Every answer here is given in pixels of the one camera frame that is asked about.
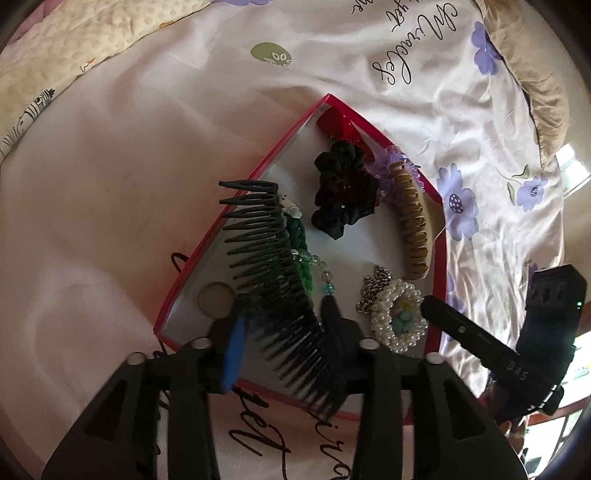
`purple flower print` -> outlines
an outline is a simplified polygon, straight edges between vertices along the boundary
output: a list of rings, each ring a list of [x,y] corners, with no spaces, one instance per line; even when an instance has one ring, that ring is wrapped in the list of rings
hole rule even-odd
[[[248,4],[266,5],[271,0],[213,0],[213,4],[231,4],[237,7],[245,7]]]
[[[456,309],[462,315],[466,314],[466,306],[464,302],[462,302],[456,294],[453,293],[454,289],[456,288],[452,276],[447,272],[447,293],[445,297],[445,303],[447,303],[450,307]]]
[[[538,205],[544,198],[544,185],[547,183],[548,180],[543,173],[533,180],[523,182],[523,186],[517,190],[517,205],[522,206],[524,212]]]
[[[496,61],[502,60],[503,57],[497,52],[481,22],[474,23],[474,32],[470,39],[472,44],[478,48],[474,55],[474,62],[478,65],[480,73],[496,75],[499,72]]]
[[[474,192],[462,187],[462,172],[455,163],[451,164],[449,172],[439,169],[437,189],[443,199],[447,230],[454,240],[461,240],[462,236],[472,240],[472,235],[478,231],[478,205]]]

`comb teeth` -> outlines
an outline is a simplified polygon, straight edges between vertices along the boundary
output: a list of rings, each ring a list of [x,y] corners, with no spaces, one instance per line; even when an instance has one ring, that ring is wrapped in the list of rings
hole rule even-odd
[[[221,200],[235,205],[228,219],[243,221],[224,226],[243,231],[225,239],[242,244],[228,255],[245,255],[231,263],[234,279],[246,280],[237,288],[247,291],[257,307],[254,328],[257,342],[275,371],[294,388],[305,408],[318,415],[335,414],[346,398],[342,366],[337,360],[336,339],[328,338],[304,291],[285,230],[277,184],[259,180],[221,181],[220,185],[244,194]]]

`window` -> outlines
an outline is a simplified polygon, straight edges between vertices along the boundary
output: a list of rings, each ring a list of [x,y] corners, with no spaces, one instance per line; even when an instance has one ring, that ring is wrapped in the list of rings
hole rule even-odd
[[[591,180],[591,173],[589,173],[583,162],[577,159],[570,144],[567,143],[556,152],[556,160],[558,160],[558,166],[560,167],[562,190],[565,198],[581,189]]]

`purple lace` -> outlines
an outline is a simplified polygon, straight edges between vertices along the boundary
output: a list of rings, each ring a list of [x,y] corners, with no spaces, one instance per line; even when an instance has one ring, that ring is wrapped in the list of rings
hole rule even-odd
[[[415,165],[396,145],[388,148],[375,156],[375,162],[366,165],[366,169],[379,180],[378,199],[389,207],[395,207],[394,197],[396,187],[394,181],[388,178],[390,165],[397,162],[404,162],[404,168],[413,176],[415,183],[422,192],[425,191],[425,184],[421,181],[418,166]]]

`beige blanket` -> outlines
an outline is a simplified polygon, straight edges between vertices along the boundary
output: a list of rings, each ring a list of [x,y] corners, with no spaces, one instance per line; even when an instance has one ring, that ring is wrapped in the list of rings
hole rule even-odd
[[[491,40],[530,97],[542,164],[562,146],[566,96],[535,60],[515,0],[473,0]],[[39,114],[78,76],[211,0],[64,0],[0,54],[0,165]]]

